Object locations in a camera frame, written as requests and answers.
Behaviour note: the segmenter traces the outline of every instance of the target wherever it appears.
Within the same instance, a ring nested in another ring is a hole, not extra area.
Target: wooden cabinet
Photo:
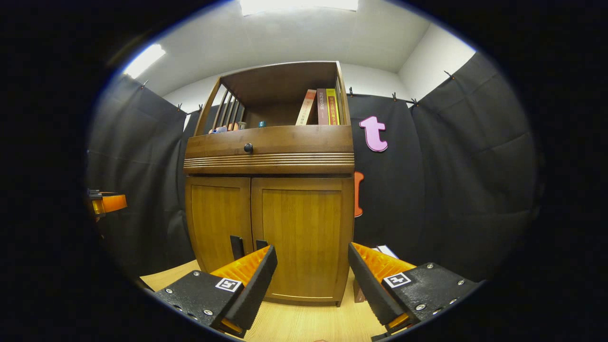
[[[226,92],[210,113],[220,86]],[[317,88],[336,89],[341,125],[295,126],[307,89]],[[209,115],[215,128],[235,121],[250,128],[207,134]],[[267,127],[251,128],[258,121]],[[278,259],[268,299],[340,304],[353,238],[354,151],[338,62],[219,77],[188,140],[184,173],[188,229],[202,270],[233,261],[230,235],[243,238],[246,253],[265,240]]]
[[[342,300],[353,236],[352,178],[254,178],[254,240],[275,246],[280,262],[267,297]]]
[[[186,177],[188,231],[201,270],[234,261],[230,235],[243,238],[245,253],[254,251],[249,194],[249,178]]]

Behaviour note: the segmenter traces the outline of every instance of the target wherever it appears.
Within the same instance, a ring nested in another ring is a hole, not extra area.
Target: white wall
[[[391,97],[391,94],[396,92],[398,99],[410,99],[412,97],[407,93],[406,87],[399,76],[393,72],[345,63],[340,63],[340,67],[342,68],[342,76],[344,77],[347,92],[349,87],[353,87],[353,94]],[[182,110],[186,113],[191,113],[198,110],[198,105],[205,104],[219,76],[240,70],[243,69],[213,75],[196,81],[167,94],[164,96],[164,99],[174,105],[182,103]],[[218,94],[223,94],[225,90],[221,86]],[[216,96],[213,105],[219,105],[220,101],[221,96]],[[190,115],[186,117],[184,129],[188,124],[188,120],[190,120]]]
[[[447,80],[444,70],[455,73],[474,54],[471,46],[431,23],[398,75],[406,93],[420,100]]]

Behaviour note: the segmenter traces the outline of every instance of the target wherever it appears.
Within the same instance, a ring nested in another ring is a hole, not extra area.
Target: black curtain
[[[523,108],[488,60],[475,54],[453,76],[409,110],[401,100],[348,98],[355,169],[365,176],[354,240],[479,281],[531,220],[537,153]],[[386,126],[381,153],[358,125],[371,115]]]
[[[126,195],[98,222],[103,242],[132,277],[193,260],[183,205],[185,113],[130,77],[106,87],[89,132],[87,186]]]

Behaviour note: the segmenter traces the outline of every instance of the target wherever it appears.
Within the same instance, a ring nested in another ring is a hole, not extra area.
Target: white ceiling
[[[357,12],[319,7],[246,17],[231,0],[161,38],[167,53],[137,79],[165,96],[213,75],[290,61],[338,60],[398,72],[429,25],[384,0],[359,0]]]

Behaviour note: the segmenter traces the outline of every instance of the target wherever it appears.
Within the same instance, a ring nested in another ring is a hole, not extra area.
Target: ceiling light
[[[148,69],[152,63],[164,54],[165,51],[161,48],[160,44],[149,46],[126,67],[125,74],[130,75],[134,79],[137,78],[137,76],[140,76],[144,70]]]
[[[243,16],[297,7],[330,7],[357,12],[359,0],[240,0]]]

